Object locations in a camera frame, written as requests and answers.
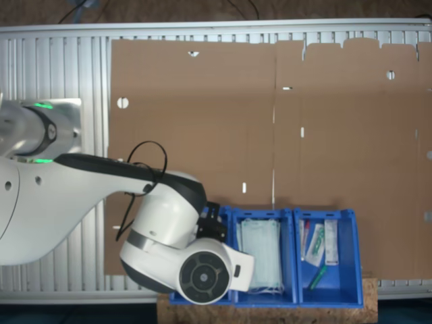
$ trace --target blue bin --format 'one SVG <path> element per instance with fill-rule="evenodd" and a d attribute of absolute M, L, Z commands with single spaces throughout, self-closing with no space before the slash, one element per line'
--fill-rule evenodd
<path fill-rule="evenodd" d="M 325 254 L 320 267 L 301 261 L 299 221 L 310 221 L 306 251 L 311 243 L 315 225 L 325 219 L 337 219 L 337 249 L 339 265 L 328 265 L 324 276 L 314 290 L 308 287 L 325 264 Z M 303 211 L 294 210 L 296 228 L 296 257 L 298 299 L 300 307 L 362 308 L 363 288 L 358 248 L 357 223 L 354 211 Z"/>
<path fill-rule="evenodd" d="M 203 213 L 207 213 L 209 209 L 205 208 Z M 232 209 L 229 206 L 223 206 L 219 210 L 219 216 L 222 218 L 222 224 L 227 227 L 227 238 L 225 243 L 232 247 Z M 190 305 L 191 302 L 187 301 L 178 292 L 169 295 L 169 303 L 172 305 Z M 228 292 L 217 302 L 212 305 L 231 305 L 232 304 L 232 291 Z"/>
<path fill-rule="evenodd" d="M 249 294 L 248 292 L 233 292 L 234 304 L 236 307 L 297 307 L 296 287 L 296 258 L 294 245 L 294 226 L 292 223 L 292 212 L 289 209 L 276 211 L 244 211 L 234 209 L 233 221 L 233 242 L 234 248 L 238 250 L 236 224 L 245 219 L 278 219 L 281 223 L 280 253 L 282 280 L 284 291 L 282 294 Z"/>

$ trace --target face mask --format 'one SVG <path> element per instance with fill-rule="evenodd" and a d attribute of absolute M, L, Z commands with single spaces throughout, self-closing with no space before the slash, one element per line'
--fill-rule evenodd
<path fill-rule="evenodd" d="M 237 224 L 239 249 L 255 257 L 250 293 L 283 292 L 279 235 L 280 223 L 275 219 L 245 219 Z"/>

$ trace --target metal table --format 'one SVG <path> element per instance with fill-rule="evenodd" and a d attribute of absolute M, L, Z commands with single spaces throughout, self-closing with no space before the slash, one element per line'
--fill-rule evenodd
<path fill-rule="evenodd" d="M 428 19 L 273 20 L 169 24 L 85 24 L 0 28 L 0 88 L 6 99 L 76 98 L 84 106 L 85 153 L 107 155 L 111 41 L 340 43 L 369 37 L 381 44 L 432 41 Z M 41 260 L 0 268 L 1 304 L 155 302 L 156 294 L 124 276 L 104 275 L 103 203 Z M 379 281 L 379 299 L 432 296 L 432 279 Z"/>

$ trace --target cardboard sheet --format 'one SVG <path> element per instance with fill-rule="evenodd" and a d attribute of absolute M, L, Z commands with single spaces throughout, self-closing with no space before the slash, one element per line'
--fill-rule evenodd
<path fill-rule="evenodd" d="M 430 195 L 430 162 L 419 139 L 431 144 L 420 114 L 432 102 L 415 48 L 363 38 L 343 49 L 311 45 L 304 61 L 302 50 L 302 42 L 277 44 L 277 207 L 354 209 L 363 269 L 382 279 L 431 277 L 430 206 L 419 206 Z"/>
<path fill-rule="evenodd" d="M 209 200 L 256 209 L 271 208 L 274 170 L 277 208 L 356 211 L 363 269 L 381 279 L 432 277 L 431 44 L 418 46 L 418 58 L 410 45 L 365 38 L 307 49 L 117 40 L 109 157 L 156 140 L 168 168 L 200 179 Z M 132 161 L 161 167 L 163 155 L 148 145 Z M 128 200 L 107 199 L 109 275 L 124 274 L 128 234 L 115 242 L 113 226 Z"/>
<path fill-rule="evenodd" d="M 274 50 L 266 44 L 113 42 L 109 157 L 126 160 L 135 145 L 155 140 L 167 151 L 168 169 L 197 177 L 207 200 L 271 208 Z M 117 107 L 120 97 L 128 99 L 126 109 Z M 132 161 L 162 167 L 163 155 L 148 144 Z M 124 273 L 118 255 L 128 233 L 115 242 L 113 226 L 129 199 L 107 200 L 109 274 Z"/>

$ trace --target green indicator light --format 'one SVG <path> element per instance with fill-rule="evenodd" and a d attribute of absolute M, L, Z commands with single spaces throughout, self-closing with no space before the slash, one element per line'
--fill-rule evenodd
<path fill-rule="evenodd" d="M 51 163 L 53 160 L 36 159 L 35 163 Z"/>
<path fill-rule="evenodd" d="M 53 106 L 51 106 L 51 105 L 45 105 L 43 103 L 35 103 L 34 106 L 40 107 L 40 108 L 47 108 L 47 109 L 52 109 L 53 108 Z"/>

